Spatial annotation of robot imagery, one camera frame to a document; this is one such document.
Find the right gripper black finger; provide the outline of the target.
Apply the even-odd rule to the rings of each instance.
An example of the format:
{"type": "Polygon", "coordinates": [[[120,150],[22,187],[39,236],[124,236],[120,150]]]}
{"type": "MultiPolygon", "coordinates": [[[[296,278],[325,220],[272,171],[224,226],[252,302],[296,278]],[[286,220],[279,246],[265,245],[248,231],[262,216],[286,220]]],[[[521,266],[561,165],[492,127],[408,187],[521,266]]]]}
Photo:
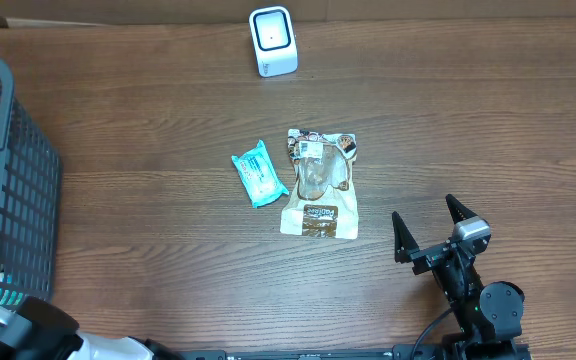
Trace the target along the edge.
{"type": "Polygon", "coordinates": [[[395,241],[395,261],[398,263],[413,262],[414,255],[419,251],[419,247],[404,220],[396,211],[392,213],[392,224],[395,241]]]}
{"type": "Polygon", "coordinates": [[[447,194],[445,200],[454,224],[477,217],[475,212],[463,205],[454,195],[447,194]]]}

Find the teal wet wipes pack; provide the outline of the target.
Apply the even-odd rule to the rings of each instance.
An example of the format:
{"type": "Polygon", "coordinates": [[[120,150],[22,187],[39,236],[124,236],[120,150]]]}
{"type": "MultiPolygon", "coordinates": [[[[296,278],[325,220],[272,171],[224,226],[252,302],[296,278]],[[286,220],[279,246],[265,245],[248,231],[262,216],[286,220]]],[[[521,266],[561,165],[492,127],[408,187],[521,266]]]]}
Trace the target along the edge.
{"type": "Polygon", "coordinates": [[[253,208],[271,204],[289,194],[276,173],[263,140],[241,156],[232,155],[231,160],[253,208]]]}

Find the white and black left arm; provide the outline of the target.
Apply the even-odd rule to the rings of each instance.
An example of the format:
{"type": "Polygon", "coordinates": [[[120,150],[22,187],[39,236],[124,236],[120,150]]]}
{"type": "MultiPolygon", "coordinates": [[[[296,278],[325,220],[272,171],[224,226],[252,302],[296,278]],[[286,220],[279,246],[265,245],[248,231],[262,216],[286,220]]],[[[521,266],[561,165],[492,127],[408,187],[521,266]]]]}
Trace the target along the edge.
{"type": "Polygon", "coordinates": [[[0,360],[182,360],[152,340],[105,338],[79,330],[70,315],[36,297],[0,306],[0,360]]]}

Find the brown snack pouch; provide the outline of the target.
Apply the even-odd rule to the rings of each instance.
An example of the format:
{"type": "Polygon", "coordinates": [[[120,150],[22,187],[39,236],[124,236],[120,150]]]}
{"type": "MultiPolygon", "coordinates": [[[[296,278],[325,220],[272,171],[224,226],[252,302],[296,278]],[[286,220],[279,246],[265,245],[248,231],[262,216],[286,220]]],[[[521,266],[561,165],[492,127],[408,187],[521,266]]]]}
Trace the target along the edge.
{"type": "Polygon", "coordinates": [[[359,212],[353,182],[358,144],[351,133],[290,129],[288,155],[296,180],[282,209],[280,232],[354,240],[359,212]]]}

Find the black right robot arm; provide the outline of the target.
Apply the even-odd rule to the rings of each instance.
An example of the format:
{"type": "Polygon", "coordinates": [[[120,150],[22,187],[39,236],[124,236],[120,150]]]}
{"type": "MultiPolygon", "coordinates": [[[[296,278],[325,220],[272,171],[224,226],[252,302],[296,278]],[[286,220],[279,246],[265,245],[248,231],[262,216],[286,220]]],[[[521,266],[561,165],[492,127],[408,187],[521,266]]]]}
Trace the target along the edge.
{"type": "Polygon", "coordinates": [[[474,264],[491,240],[489,223],[455,196],[445,197],[454,227],[441,244],[421,249],[398,212],[392,213],[394,259],[416,275],[433,274],[449,308],[412,345],[392,348],[394,359],[508,359],[531,357],[522,334],[524,292],[507,281],[482,283],[474,264]]]}

